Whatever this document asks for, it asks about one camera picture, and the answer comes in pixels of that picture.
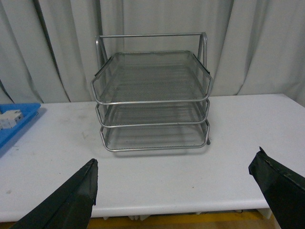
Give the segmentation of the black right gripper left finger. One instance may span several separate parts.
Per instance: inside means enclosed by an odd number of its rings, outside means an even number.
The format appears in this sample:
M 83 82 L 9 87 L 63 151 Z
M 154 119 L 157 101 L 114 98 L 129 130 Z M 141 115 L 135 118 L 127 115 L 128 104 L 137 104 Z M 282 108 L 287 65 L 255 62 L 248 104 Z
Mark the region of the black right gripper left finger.
M 86 229 L 96 204 L 98 161 L 91 159 L 12 229 Z

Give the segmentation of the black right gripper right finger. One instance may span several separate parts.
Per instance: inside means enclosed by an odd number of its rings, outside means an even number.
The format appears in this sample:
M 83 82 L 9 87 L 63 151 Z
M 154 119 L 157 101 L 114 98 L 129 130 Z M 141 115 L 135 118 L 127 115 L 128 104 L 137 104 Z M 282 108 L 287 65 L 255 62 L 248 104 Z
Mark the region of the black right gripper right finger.
M 279 226 L 282 229 L 303 229 L 305 178 L 269 157 L 261 147 L 248 170 Z

